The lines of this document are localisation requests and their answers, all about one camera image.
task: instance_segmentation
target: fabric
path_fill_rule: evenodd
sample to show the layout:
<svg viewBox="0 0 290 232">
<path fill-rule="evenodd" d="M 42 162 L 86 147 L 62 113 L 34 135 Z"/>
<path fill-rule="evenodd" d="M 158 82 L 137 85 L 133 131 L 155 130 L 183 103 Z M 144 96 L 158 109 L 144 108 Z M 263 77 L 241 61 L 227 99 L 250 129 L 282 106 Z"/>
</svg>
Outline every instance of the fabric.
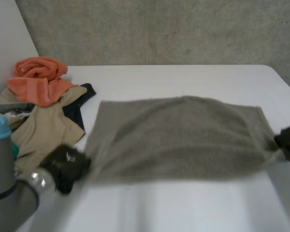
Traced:
<svg viewBox="0 0 290 232">
<path fill-rule="evenodd" d="M 73 103 L 63 107 L 63 113 L 66 117 L 71 119 L 77 125 L 79 125 L 83 130 L 85 130 L 83 126 L 83 118 L 80 107 L 86 103 L 90 98 L 92 98 L 97 93 L 92 88 L 91 84 L 83 84 L 82 87 L 87 89 L 87 92 L 80 96 L 76 101 Z"/>
<path fill-rule="evenodd" d="M 260 107 L 200 97 L 104 101 L 85 154 L 92 178 L 224 179 L 284 160 Z"/>
<path fill-rule="evenodd" d="M 34 104 L 19 102 L 14 93 L 8 88 L 0 94 L 0 114 L 9 120 L 12 130 L 17 129 L 24 120 L 31 114 Z"/>
<path fill-rule="evenodd" d="M 60 103 L 49 107 L 35 106 L 30 117 L 12 134 L 19 148 L 17 168 L 36 168 L 58 145 L 73 146 L 84 131 L 65 117 Z"/>
<path fill-rule="evenodd" d="M 15 64 L 15 77 L 8 78 L 7 84 L 19 101 L 46 107 L 74 86 L 60 78 L 67 71 L 65 64 L 52 58 L 27 58 Z"/>
<path fill-rule="evenodd" d="M 74 86 L 68 89 L 65 93 L 61 95 L 60 105 L 62 107 L 70 105 L 75 102 L 80 96 L 84 95 L 87 89 L 83 86 Z"/>
</svg>

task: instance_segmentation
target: gray cylinder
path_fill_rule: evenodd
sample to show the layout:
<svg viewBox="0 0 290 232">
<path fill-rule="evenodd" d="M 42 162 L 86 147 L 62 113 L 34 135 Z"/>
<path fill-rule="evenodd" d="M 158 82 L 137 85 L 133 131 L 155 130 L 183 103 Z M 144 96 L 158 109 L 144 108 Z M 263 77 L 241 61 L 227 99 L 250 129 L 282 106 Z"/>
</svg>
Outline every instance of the gray cylinder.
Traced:
<svg viewBox="0 0 290 232">
<path fill-rule="evenodd" d="M 6 118 L 0 116 L 0 194 L 15 185 L 13 143 Z"/>
</svg>

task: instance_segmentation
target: pile of clothes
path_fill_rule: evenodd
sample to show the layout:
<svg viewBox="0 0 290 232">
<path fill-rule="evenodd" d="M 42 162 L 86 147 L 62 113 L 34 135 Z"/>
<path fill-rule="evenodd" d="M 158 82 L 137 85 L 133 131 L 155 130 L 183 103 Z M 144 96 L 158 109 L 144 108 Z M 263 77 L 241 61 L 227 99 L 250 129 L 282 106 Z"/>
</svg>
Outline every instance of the pile of clothes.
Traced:
<svg viewBox="0 0 290 232">
<path fill-rule="evenodd" d="M 0 94 L 0 114 L 8 118 L 19 148 L 17 169 L 36 168 L 58 145 L 73 146 L 84 135 L 80 107 L 96 92 L 90 84 L 61 79 L 67 71 L 65 64 L 46 57 L 15 64 L 14 77 Z"/>
</svg>

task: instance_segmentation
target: white table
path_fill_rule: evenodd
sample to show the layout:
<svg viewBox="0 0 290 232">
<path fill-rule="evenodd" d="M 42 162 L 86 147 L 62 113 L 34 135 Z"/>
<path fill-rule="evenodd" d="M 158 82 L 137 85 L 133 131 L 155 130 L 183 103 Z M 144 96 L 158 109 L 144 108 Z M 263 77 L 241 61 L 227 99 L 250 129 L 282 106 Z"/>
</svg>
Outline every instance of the white table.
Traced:
<svg viewBox="0 0 290 232">
<path fill-rule="evenodd" d="M 290 125 L 290 88 L 263 65 L 71 66 L 65 78 L 97 92 L 82 107 L 86 131 L 102 99 L 182 95 L 261 106 L 275 132 Z M 226 182 L 79 184 L 19 231 L 290 232 L 290 164 Z"/>
</svg>

